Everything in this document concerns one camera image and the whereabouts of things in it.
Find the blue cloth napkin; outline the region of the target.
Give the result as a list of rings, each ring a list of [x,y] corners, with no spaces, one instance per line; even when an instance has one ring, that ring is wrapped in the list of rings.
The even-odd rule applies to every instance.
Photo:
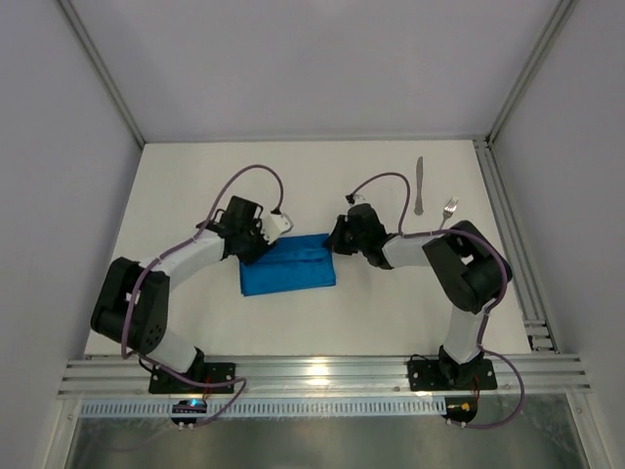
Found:
[[[239,263],[244,297],[336,285],[332,253],[323,246],[328,234],[282,237],[276,247],[249,266]]]

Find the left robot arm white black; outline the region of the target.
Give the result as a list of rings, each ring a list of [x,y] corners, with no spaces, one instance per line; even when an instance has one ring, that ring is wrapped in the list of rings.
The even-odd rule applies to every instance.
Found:
[[[123,357],[136,355],[152,364],[154,393],[167,385],[176,392],[230,393],[237,378],[229,374],[226,381],[217,382],[204,353],[170,329],[170,295],[201,270],[230,256],[246,266],[256,263],[291,228],[280,209],[264,213],[260,204],[232,196],[226,209],[165,252],[143,261],[113,260],[91,316],[92,330],[119,344]]]

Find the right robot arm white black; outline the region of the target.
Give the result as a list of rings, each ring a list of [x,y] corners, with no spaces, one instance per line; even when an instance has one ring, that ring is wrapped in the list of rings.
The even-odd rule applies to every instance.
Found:
[[[375,209],[360,203],[337,217],[323,246],[339,255],[361,254],[382,270],[433,270],[451,304],[447,335],[436,358],[414,354],[406,363],[412,391],[495,390],[492,361],[482,339],[487,317],[512,279],[507,261],[469,221],[423,234],[388,232]]]

